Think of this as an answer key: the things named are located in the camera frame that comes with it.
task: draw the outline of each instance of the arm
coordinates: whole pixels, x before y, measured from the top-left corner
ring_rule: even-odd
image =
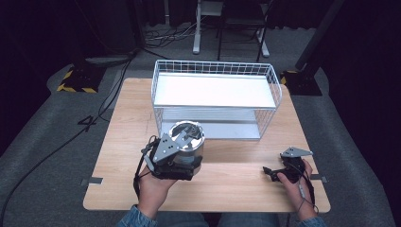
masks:
[[[147,167],[141,174],[139,182],[141,193],[138,205],[133,206],[117,226],[156,226],[156,214],[167,198],[168,189],[177,180],[160,180],[153,177]]]
[[[305,163],[305,173],[310,177],[313,169],[309,162],[306,160],[303,161]],[[277,176],[280,179],[280,182],[283,183],[292,205],[297,210],[301,226],[310,226],[308,223],[311,221],[314,222],[312,226],[325,226],[323,220],[318,218],[318,214],[311,202],[309,189],[306,185],[305,179],[301,178],[299,182],[291,183],[283,173],[278,173]]]

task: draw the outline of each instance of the denim sleeve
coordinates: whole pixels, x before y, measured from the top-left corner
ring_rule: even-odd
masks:
[[[116,227],[156,227],[157,222],[143,215],[136,206],[117,223]]]
[[[326,227],[326,224],[321,217],[315,217],[301,221],[297,227]]]

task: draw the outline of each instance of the hand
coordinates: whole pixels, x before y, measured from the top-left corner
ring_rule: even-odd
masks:
[[[307,162],[305,159],[303,159],[303,161],[305,163],[305,173],[310,178],[313,169],[309,162]],[[280,179],[280,182],[283,183],[292,205],[298,211],[298,218],[300,221],[318,216],[314,210],[314,206],[312,205],[309,189],[304,178],[301,178],[297,183],[292,183],[283,173],[278,173],[277,177]],[[304,190],[305,198],[303,198],[301,195],[299,184]]]
[[[148,167],[145,167],[139,174],[141,177],[139,187],[138,210],[148,218],[156,219],[156,214],[167,198],[168,189],[177,180],[160,180],[150,174]]]

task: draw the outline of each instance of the wire basket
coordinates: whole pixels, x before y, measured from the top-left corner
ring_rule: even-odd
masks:
[[[190,120],[208,139],[258,140],[282,91],[271,64],[158,60],[151,99],[159,136]]]

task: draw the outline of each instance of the electrical cable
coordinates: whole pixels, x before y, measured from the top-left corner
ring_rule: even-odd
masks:
[[[115,60],[115,61],[104,61],[104,62],[95,62],[95,61],[91,61],[93,59],[86,59],[90,64],[92,64],[94,67],[104,67],[104,68],[108,68],[108,67],[114,67],[123,63],[126,63],[127,61],[130,60],[130,58],[132,58],[133,56],[135,56],[135,53],[132,53],[130,55],[127,55],[124,59],[121,60]]]
[[[152,52],[152,51],[150,51],[150,50],[147,50],[147,49],[145,49],[145,48],[141,48],[141,49],[142,49],[142,50],[144,50],[145,52],[147,52],[147,53],[151,54],[151,55],[154,55],[154,56],[160,57],[160,58],[162,58],[162,59],[165,59],[165,60],[171,60],[171,59],[169,59],[168,57],[165,57],[165,56],[163,56],[163,55],[160,55],[160,54],[154,53],[154,52]]]
[[[195,26],[197,23],[194,23],[193,25],[189,26],[188,28],[184,28],[183,31],[178,32],[177,28],[175,29],[175,32],[173,32],[172,34],[167,34],[171,29],[169,29],[164,35],[162,36],[156,36],[156,37],[150,37],[147,39],[147,41],[157,41],[160,40],[159,44],[147,44],[146,47],[148,48],[159,48],[159,47],[165,47],[171,43],[173,43],[174,41],[180,41],[183,40],[189,36],[193,36],[195,35],[195,32],[190,33],[185,35],[185,33],[191,29],[193,26]]]
[[[306,201],[307,203],[309,203],[309,204],[311,204],[313,206],[313,209],[316,209],[316,213],[319,215],[319,207],[317,205],[315,205],[314,188],[313,188],[312,182],[310,181],[309,176],[307,175],[307,173],[306,173],[306,176],[305,176],[305,174],[297,166],[295,166],[295,165],[293,165],[293,164],[291,164],[289,162],[286,162],[286,165],[290,165],[295,170],[297,170],[298,173],[299,173],[299,177],[300,177],[300,179],[298,181],[298,185],[300,187],[300,194],[301,194],[301,197],[303,198],[303,200],[302,200],[300,206],[298,207],[297,213],[299,213],[299,211],[301,210],[301,207],[303,206],[304,202]],[[309,195],[310,195],[310,198],[311,198],[312,201],[308,201],[305,198],[304,190],[301,187],[301,179],[302,178],[304,178],[304,180],[306,182],[307,188],[309,189]],[[287,216],[287,227],[289,227],[289,219],[290,219],[290,214],[288,214],[288,216]]]
[[[143,178],[143,177],[145,177],[146,175],[148,175],[150,173],[150,171],[149,172],[147,172],[147,173],[145,173],[144,175],[141,175],[141,176],[139,176],[139,179],[141,179],[141,178]]]
[[[157,30],[147,30],[145,34],[145,40],[152,39],[153,37],[160,36],[159,31]]]
[[[136,172],[135,172],[135,175],[133,178],[133,189],[135,190],[135,194],[138,197],[138,200],[139,200],[139,195],[141,193],[141,190],[139,187],[139,180],[141,180],[141,178],[144,177],[145,175],[148,175],[148,173],[147,173],[145,175],[139,176],[139,171],[141,170],[142,164],[144,163],[145,156],[153,148],[155,143],[158,143],[158,138],[156,135],[152,135],[152,136],[150,136],[150,138],[148,140],[148,144],[145,146],[145,148],[143,148],[141,150],[142,156],[141,156],[141,159],[139,160],[139,164],[138,164],[138,167],[136,168]]]
[[[117,94],[118,94],[118,91],[119,91],[120,88],[121,88],[122,81],[123,81],[124,76],[125,76],[125,72],[126,72],[126,70],[127,70],[128,65],[130,64],[131,60],[132,60],[132,59],[130,59],[130,61],[129,61],[126,65],[124,65],[124,67],[121,69],[120,78],[118,79],[117,83],[113,86],[112,90],[109,92],[109,94],[106,96],[106,98],[103,100],[103,102],[101,103],[101,105],[100,105],[100,107],[99,107],[99,109],[98,109],[98,111],[97,111],[98,116],[99,116],[102,120],[104,120],[104,121],[110,122],[110,120],[103,118],[102,114],[100,113],[100,112],[101,112],[101,109],[104,107],[104,104],[106,103],[107,99],[112,95],[112,93],[113,93],[115,87],[118,85],[118,88],[117,88],[117,90],[115,91],[112,100],[111,100],[110,103],[107,105],[107,108],[109,108],[110,105],[113,103],[114,99],[116,98],[116,96],[117,96]]]
[[[128,66],[130,65],[131,61],[133,58],[131,58],[123,67],[123,69],[121,70],[121,74],[124,76]],[[120,81],[119,85],[118,85],[118,89],[121,88],[122,85],[122,80]],[[72,141],[74,141],[78,136],[80,136],[84,131],[86,131],[89,127],[91,127],[92,125],[94,125],[96,123],[96,121],[106,112],[106,110],[110,107],[110,105],[112,104],[113,100],[116,98],[117,96],[117,92],[114,94],[112,101],[107,105],[107,107],[98,114],[98,116],[94,119],[94,121],[90,122],[86,127],[84,127],[82,130],[80,130],[78,133],[76,133],[74,136],[72,136],[70,139],[68,139],[66,142],[64,142],[61,146],[59,146],[58,148],[54,149],[52,152],[50,152],[48,155],[46,155],[41,161],[39,161],[33,168],[31,168],[19,181],[16,185],[14,185],[14,187],[11,189],[11,191],[9,192],[9,194],[6,197],[6,200],[3,204],[2,207],[2,211],[1,211],[1,216],[0,216],[0,227],[3,227],[4,225],[4,217],[6,214],[6,209],[7,209],[7,205],[9,203],[9,200],[12,197],[12,194],[15,192],[15,190],[18,188],[18,186],[26,179],[26,177],[28,177],[37,167],[39,167],[42,163],[44,163],[48,158],[50,158],[51,156],[53,156],[55,153],[57,153],[59,150],[61,150],[62,148],[64,148],[65,146],[67,146],[69,143],[71,143]]]
[[[108,47],[101,39],[100,37],[97,35],[97,33],[95,32],[95,29],[92,27],[91,23],[89,22],[88,17],[86,16],[85,12],[83,11],[82,7],[79,5],[79,3],[77,2],[77,0],[74,0],[77,8],[79,9],[80,14],[82,15],[82,17],[84,18],[86,25],[91,29],[92,33],[94,34],[94,36],[96,37],[96,39],[109,51],[113,52],[114,54],[131,54],[132,52],[135,52],[135,50],[137,49],[136,47],[130,51],[130,52],[119,52],[119,51],[115,51],[114,49]]]

